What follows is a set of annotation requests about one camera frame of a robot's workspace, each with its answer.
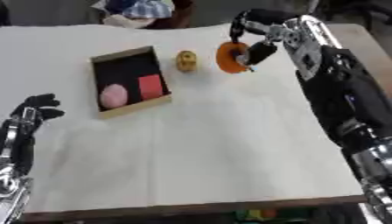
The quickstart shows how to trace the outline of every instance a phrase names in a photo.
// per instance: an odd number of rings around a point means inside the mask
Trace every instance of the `box with black lining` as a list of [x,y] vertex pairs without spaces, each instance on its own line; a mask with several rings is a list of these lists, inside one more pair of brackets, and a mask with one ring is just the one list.
[[[91,63],[94,69],[96,101],[100,118],[121,116],[135,110],[169,102],[172,99],[152,46],[93,57]],[[140,93],[138,78],[151,74],[159,75],[163,95],[144,101]],[[112,109],[102,106],[100,94],[105,87],[112,84],[119,84],[127,89],[128,101],[125,106]]]

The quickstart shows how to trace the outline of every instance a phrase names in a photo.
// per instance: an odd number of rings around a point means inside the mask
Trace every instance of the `orange donut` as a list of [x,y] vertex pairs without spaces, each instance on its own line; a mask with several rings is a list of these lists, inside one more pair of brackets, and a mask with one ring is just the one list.
[[216,63],[220,69],[229,74],[238,74],[248,70],[246,66],[242,66],[235,61],[231,51],[238,49],[245,52],[248,46],[244,43],[235,44],[233,42],[223,43],[216,52]]

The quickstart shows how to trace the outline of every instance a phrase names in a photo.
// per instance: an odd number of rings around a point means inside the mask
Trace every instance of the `pink sponge ball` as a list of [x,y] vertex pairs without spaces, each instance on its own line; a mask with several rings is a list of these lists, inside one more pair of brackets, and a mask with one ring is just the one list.
[[103,89],[100,101],[106,109],[120,108],[128,102],[128,91],[121,85],[112,84]]

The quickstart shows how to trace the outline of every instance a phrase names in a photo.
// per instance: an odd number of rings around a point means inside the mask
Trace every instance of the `metal robot hand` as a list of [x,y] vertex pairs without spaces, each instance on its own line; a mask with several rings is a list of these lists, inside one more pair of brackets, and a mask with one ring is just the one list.
[[63,116],[54,94],[31,96],[20,104],[0,129],[0,224],[19,218],[30,198],[34,133],[49,119]]
[[236,52],[234,61],[255,65],[283,42],[321,127],[341,148],[374,213],[392,223],[392,108],[374,78],[315,17],[247,10],[232,23],[232,42],[244,31],[263,40]]

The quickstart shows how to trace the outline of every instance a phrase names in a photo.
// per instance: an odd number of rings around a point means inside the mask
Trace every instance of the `white paper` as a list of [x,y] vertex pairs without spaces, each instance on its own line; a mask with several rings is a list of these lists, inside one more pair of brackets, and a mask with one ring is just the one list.
[[[2,118],[43,93],[55,93],[66,111],[37,134],[28,212],[361,194],[282,48],[255,73],[220,71],[215,51],[228,31],[0,29]],[[155,47],[172,102],[98,120],[89,57],[140,46]],[[197,72],[176,70],[182,50],[197,54]]]

